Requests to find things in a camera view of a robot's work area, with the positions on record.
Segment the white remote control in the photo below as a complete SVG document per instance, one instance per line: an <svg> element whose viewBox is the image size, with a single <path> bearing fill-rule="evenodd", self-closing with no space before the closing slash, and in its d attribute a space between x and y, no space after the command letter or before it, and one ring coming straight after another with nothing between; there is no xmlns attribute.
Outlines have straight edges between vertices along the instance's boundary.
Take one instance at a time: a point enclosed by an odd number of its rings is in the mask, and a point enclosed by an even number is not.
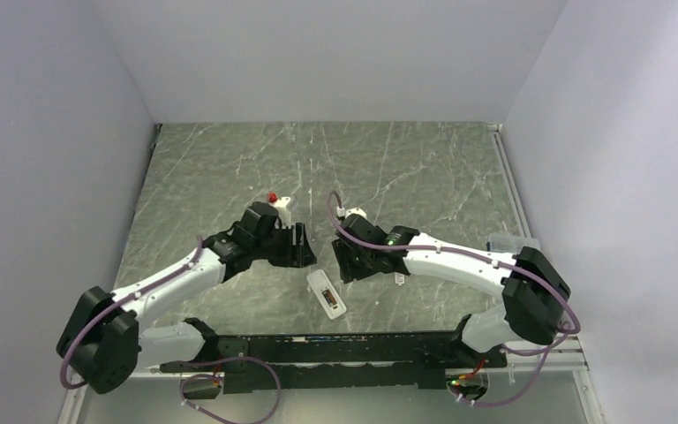
<svg viewBox="0 0 678 424"><path fill-rule="evenodd" d="M319 301L323 311L330 320L335 320L346 314L347 307L322 269L317 269L307 275L309 290Z"/></svg>

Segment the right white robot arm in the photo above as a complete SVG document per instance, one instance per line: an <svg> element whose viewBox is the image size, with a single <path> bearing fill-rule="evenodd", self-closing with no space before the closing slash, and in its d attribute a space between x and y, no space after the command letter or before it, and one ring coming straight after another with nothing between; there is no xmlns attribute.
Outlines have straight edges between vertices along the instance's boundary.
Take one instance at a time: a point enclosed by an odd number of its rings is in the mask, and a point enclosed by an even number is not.
<svg viewBox="0 0 678 424"><path fill-rule="evenodd" d="M466 315L456 330L451 354L463 367L507 342L526 341L545 351L558 335L580 329L569 311L568 284L535 247L524 246L515 254L481 251L401 225L385 232L358 214L332 217L331 223L336 230L332 247L346 284L377 274L430 276L493 299L492 307Z"/></svg>

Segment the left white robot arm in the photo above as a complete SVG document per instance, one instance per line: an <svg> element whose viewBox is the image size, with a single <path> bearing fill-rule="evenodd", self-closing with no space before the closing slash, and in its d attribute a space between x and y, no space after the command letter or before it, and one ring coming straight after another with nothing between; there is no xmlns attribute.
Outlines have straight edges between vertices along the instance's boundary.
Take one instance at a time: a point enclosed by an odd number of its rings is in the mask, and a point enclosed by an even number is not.
<svg viewBox="0 0 678 424"><path fill-rule="evenodd" d="M301 269L317 258L303 223L291 217L293 198L256 201L229 229L198 238L183 259L114 291L95 286L79 298L56 345L59 381L105 394L133 371L180 362L195 370L221 357L220 338L197 318L164 328L154 322L170 309L247 271L256 261Z"/></svg>

